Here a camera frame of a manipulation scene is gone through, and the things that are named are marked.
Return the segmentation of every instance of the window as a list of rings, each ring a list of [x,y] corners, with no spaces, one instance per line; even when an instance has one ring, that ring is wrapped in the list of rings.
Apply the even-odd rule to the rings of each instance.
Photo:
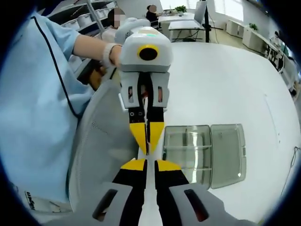
[[[215,11],[235,18],[237,20],[244,20],[244,9],[242,0],[214,0]]]
[[[163,9],[174,9],[177,6],[196,9],[199,0],[160,0]]]

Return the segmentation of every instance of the potted plant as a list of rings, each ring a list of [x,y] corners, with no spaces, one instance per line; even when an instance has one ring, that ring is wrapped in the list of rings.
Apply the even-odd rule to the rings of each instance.
[[[257,27],[256,24],[249,23],[249,27],[250,27],[251,29],[253,29],[254,31],[258,31],[258,27]]]
[[[178,6],[174,9],[178,12],[179,16],[182,16],[184,13],[187,12],[186,6]]]

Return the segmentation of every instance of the white cabinet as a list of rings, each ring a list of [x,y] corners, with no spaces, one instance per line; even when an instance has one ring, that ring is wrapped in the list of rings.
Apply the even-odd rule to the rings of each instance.
[[[250,27],[244,28],[243,44],[256,52],[263,52],[265,41]]]
[[[230,35],[243,38],[245,25],[235,22],[233,20],[228,20],[226,32]]]

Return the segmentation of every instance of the transparent plastic box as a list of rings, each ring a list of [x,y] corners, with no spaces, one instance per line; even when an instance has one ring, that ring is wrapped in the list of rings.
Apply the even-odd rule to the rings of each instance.
[[[163,159],[180,165],[190,183],[209,189],[246,177],[246,149],[241,124],[167,126]]]

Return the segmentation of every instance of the monitor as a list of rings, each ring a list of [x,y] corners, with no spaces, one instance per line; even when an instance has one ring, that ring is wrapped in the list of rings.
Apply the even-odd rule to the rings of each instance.
[[[204,20],[205,11],[207,7],[207,1],[202,0],[197,2],[197,9],[194,14],[194,20],[197,21],[200,25],[202,25],[202,22]]]

